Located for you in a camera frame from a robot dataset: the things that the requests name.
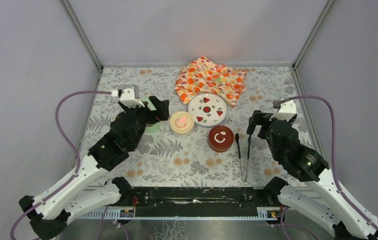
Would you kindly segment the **red brown round lid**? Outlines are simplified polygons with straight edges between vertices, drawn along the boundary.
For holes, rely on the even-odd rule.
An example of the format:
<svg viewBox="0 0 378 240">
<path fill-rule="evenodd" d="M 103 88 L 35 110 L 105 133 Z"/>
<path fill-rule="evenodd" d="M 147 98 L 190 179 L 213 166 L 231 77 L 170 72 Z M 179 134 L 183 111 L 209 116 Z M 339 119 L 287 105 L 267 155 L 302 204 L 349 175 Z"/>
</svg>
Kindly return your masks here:
<svg viewBox="0 0 378 240">
<path fill-rule="evenodd" d="M 207 142 L 212 150 L 223 153 L 233 145 L 234 133 L 227 126 L 217 125 L 209 131 Z"/>
</svg>

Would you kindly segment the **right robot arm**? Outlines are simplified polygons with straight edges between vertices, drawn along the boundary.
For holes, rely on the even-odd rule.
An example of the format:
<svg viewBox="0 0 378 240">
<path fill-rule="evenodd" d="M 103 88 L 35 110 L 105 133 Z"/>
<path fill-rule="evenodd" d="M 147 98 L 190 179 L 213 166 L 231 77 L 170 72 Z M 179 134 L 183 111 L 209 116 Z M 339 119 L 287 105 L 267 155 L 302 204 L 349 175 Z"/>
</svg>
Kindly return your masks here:
<svg viewBox="0 0 378 240">
<path fill-rule="evenodd" d="M 260 126 L 258 137 L 266 140 L 271 155 L 291 176 L 311 188 L 324 203 L 298 193 L 288 182 L 274 177 L 265 187 L 264 201 L 286 205 L 326 229 L 336 240 L 375 240 L 378 217 L 369 212 L 342 185 L 337 184 L 327 161 L 314 149 L 301 144 L 290 120 L 276 119 L 260 110 L 249 118 L 246 133 Z"/>
</svg>

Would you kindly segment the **green container cup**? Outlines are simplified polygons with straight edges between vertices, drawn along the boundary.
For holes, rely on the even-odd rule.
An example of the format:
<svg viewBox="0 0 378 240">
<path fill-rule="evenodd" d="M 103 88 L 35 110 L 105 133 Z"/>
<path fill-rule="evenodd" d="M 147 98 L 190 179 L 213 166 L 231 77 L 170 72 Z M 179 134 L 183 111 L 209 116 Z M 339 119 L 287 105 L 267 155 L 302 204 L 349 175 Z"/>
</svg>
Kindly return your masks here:
<svg viewBox="0 0 378 240">
<path fill-rule="evenodd" d="M 140 98 L 140 100 L 142 102 L 146 102 L 147 103 L 147 107 L 149 108 L 149 110 L 151 111 L 156 111 L 156 107 L 154 106 L 154 104 L 149 100 L 148 97 L 142 97 Z M 146 126 L 146 129 L 145 129 L 145 133 L 146 134 L 154 134 L 154 133 L 157 133 L 160 129 L 160 126 L 161 124 L 159 122 L 157 123 L 149 123 L 147 124 Z"/>
</svg>

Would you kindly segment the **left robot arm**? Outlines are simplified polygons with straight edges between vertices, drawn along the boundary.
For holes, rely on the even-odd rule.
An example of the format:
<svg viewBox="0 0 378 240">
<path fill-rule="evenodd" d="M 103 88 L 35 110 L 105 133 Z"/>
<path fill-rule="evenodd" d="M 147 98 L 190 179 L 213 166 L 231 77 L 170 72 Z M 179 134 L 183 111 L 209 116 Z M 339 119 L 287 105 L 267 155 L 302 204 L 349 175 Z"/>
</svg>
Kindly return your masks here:
<svg viewBox="0 0 378 240">
<path fill-rule="evenodd" d="M 116 177 L 98 190 L 81 195 L 93 180 L 106 175 L 136 150 L 147 125 L 169 118 L 169 101 L 149 97 L 136 107 L 120 104 L 123 111 L 110 123 L 80 162 L 55 185 L 37 195 L 26 195 L 19 205 L 41 240 L 51 240 L 82 215 L 106 205 L 130 204 L 133 189 L 124 177 Z"/>
</svg>

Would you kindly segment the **cream lid pink handle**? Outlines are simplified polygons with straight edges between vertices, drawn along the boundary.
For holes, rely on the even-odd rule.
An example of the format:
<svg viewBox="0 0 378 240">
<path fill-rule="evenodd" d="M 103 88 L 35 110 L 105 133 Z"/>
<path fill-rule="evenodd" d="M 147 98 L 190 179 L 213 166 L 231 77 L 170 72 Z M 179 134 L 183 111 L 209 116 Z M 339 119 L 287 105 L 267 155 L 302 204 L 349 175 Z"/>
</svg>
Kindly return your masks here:
<svg viewBox="0 0 378 240">
<path fill-rule="evenodd" d="M 193 117 L 186 111 L 174 113 L 169 119 L 170 130 L 176 137 L 185 138 L 193 132 Z"/>
</svg>

